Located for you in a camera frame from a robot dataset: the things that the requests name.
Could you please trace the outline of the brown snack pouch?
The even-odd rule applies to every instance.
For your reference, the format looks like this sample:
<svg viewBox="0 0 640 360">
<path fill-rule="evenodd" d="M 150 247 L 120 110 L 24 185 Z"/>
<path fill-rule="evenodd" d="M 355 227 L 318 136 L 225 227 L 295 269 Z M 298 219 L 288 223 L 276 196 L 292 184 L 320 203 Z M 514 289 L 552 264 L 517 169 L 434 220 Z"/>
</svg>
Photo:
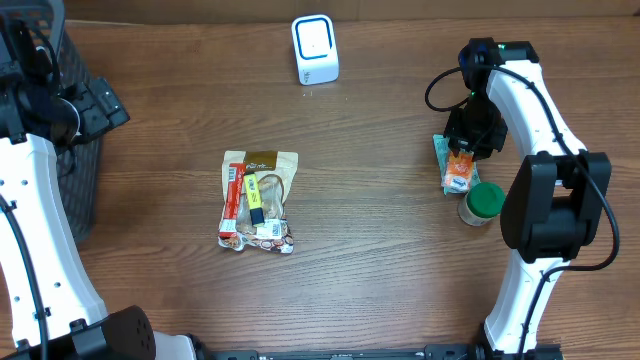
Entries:
<svg viewBox="0 0 640 360">
<path fill-rule="evenodd" d="M 225 152 L 222 163 L 223 199 L 226 202 L 226 180 L 228 179 L 226 173 L 229 165 L 244 163 L 246 165 L 245 174 L 254 173 L 258 179 L 264 224 L 260 227 L 252 225 L 243 184 L 236 234 L 230 238 L 219 236 L 224 203 L 218 226 L 218 244 L 220 246 L 238 252 L 248 246 L 278 254 L 290 254 L 294 251 L 294 239 L 287 221 L 285 203 L 298 169 L 298 160 L 299 155 L 295 152 L 233 150 Z"/>
</svg>

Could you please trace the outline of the orange snack packet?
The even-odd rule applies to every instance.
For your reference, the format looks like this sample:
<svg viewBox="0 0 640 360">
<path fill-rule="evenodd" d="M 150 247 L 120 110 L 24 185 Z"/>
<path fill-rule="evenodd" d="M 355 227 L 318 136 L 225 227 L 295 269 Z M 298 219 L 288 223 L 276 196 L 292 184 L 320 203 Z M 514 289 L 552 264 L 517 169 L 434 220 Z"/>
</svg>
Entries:
<svg viewBox="0 0 640 360">
<path fill-rule="evenodd" d="M 465 193 L 472 187 L 475 162 L 473 153 L 450 150 L 446 156 L 441 185 L 449 192 Z"/>
</svg>

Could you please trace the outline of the white barcode scanner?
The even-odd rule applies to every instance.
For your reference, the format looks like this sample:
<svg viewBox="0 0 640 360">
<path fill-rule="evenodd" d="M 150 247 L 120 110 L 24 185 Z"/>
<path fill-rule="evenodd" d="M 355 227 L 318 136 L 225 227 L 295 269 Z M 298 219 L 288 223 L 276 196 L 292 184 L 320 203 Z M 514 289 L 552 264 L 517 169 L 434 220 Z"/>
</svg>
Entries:
<svg viewBox="0 0 640 360">
<path fill-rule="evenodd" d="M 299 82 L 303 86 L 335 81 L 340 65 L 333 21 L 324 14 L 296 18 L 291 24 Z"/>
</svg>

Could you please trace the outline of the green lid jar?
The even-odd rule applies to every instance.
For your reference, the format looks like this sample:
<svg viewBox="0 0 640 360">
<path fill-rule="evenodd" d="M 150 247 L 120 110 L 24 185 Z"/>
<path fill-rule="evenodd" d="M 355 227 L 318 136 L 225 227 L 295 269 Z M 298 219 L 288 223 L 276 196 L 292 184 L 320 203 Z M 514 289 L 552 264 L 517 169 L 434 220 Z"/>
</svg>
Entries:
<svg viewBox="0 0 640 360">
<path fill-rule="evenodd" d="M 483 226 L 501 213 L 505 199 L 504 191 L 497 184 L 481 182 L 459 203 L 459 217 L 467 225 Z"/>
</svg>

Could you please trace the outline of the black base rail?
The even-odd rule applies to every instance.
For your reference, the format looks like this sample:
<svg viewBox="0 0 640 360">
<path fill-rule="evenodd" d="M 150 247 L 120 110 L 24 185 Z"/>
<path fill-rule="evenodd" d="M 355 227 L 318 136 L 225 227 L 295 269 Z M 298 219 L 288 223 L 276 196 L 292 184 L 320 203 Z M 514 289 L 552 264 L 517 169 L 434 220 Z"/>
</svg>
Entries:
<svg viewBox="0 0 640 360">
<path fill-rule="evenodd" d="M 216 351 L 214 360 L 512 360 L 515 354 L 491 352 L 481 345 L 426 345 L 422 349 L 258 352 Z"/>
</svg>

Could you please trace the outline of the red item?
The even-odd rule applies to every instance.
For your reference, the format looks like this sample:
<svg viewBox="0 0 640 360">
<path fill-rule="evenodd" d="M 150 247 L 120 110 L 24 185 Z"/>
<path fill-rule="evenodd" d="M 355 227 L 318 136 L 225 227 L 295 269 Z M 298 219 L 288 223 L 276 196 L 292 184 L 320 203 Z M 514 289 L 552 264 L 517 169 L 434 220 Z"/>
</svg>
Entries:
<svg viewBox="0 0 640 360">
<path fill-rule="evenodd" d="M 219 236 L 230 238 L 236 234 L 236 222 L 243 188 L 243 177 L 246 171 L 244 163 L 231 163 L 226 175 L 226 202 L 219 226 Z"/>
</svg>

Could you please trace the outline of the grey plastic mesh basket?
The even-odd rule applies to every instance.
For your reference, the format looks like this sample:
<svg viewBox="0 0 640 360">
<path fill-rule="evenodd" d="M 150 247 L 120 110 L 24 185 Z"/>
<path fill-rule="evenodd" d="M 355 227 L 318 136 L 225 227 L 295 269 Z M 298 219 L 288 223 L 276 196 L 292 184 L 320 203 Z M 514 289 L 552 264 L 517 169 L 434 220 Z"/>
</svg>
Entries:
<svg viewBox="0 0 640 360">
<path fill-rule="evenodd" d="M 65 30 L 65 6 L 62 0 L 1 0 L 1 18 L 24 21 L 38 29 L 58 57 L 61 83 L 68 87 L 91 79 L 91 74 Z M 95 224 L 95 199 L 102 142 L 95 140 L 62 150 L 57 157 L 58 183 L 64 210 L 74 240 L 86 240 Z"/>
</svg>

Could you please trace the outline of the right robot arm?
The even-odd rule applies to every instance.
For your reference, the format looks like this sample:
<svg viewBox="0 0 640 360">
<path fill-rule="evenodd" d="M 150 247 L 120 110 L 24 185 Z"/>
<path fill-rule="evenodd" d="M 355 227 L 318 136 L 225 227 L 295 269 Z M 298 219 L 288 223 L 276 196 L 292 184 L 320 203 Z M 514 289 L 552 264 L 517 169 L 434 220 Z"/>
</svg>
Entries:
<svg viewBox="0 0 640 360">
<path fill-rule="evenodd" d="M 455 349 L 463 359 L 559 359 L 559 346 L 537 342 L 554 286 L 565 272 L 607 267 L 619 251 L 613 224 L 612 250 L 603 262 L 572 262 L 594 240 L 600 217 L 613 215 L 606 200 L 612 165 L 569 130 L 529 42 L 472 38 L 456 70 L 471 93 L 445 110 L 452 153 L 486 159 L 512 136 L 521 166 L 501 208 L 501 234 L 511 253 L 498 298 L 478 341 Z"/>
</svg>

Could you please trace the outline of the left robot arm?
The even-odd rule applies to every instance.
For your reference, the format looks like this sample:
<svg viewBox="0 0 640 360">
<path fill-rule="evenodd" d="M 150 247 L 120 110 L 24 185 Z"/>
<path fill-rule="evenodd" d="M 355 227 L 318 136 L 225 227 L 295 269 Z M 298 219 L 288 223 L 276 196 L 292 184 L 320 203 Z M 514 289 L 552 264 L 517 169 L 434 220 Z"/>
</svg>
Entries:
<svg viewBox="0 0 640 360">
<path fill-rule="evenodd" d="M 57 151 L 129 115 L 103 78 L 61 83 L 37 28 L 1 22 L 1 267 L 15 359 L 208 359 L 195 336 L 152 328 L 138 306 L 110 313 L 77 251 L 59 190 Z"/>
</svg>

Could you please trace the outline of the teal snack packet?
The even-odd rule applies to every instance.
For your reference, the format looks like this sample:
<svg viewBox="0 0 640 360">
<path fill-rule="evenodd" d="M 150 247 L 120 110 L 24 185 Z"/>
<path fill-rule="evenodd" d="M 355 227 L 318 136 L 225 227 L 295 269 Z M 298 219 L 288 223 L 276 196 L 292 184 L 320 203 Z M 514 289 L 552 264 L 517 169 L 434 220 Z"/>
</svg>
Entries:
<svg viewBox="0 0 640 360">
<path fill-rule="evenodd" d="M 444 137 L 443 135 L 436 134 L 436 135 L 433 136 L 433 142 L 434 142 L 434 149 L 435 149 L 435 152 L 436 152 L 436 157 L 437 157 L 437 161 L 438 161 L 438 165 L 439 165 L 439 169 L 440 169 L 441 182 L 442 182 L 442 176 L 444 175 L 444 170 L 445 170 L 446 156 L 448 155 L 448 152 L 451 150 L 449 148 L 449 139 L 447 137 Z M 472 187 L 471 188 L 473 188 L 475 185 L 477 185 L 479 183 L 480 183 L 480 177 L 479 177 L 479 173 L 478 173 L 477 166 L 476 166 L 476 163 L 475 163 L 475 171 L 474 171 L 474 174 L 473 174 L 473 180 L 472 180 Z M 447 194 L 463 194 L 463 193 L 449 192 L 444 188 L 443 188 L 443 192 L 444 192 L 445 195 L 447 195 Z"/>
</svg>

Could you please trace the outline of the yellow black item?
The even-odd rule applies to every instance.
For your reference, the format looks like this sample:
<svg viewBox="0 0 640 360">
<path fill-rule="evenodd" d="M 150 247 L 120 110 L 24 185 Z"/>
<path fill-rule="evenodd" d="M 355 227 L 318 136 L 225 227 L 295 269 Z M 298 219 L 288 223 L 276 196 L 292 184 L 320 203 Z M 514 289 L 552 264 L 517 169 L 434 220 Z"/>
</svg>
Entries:
<svg viewBox="0 0 640 360">
<path fill-rule="evenodd" d="M 264 224 L 264 214 L 257 176 L 254 173 L 247 173 L 243 181 L 252 225 L 260 227 Z"/>
</svg>

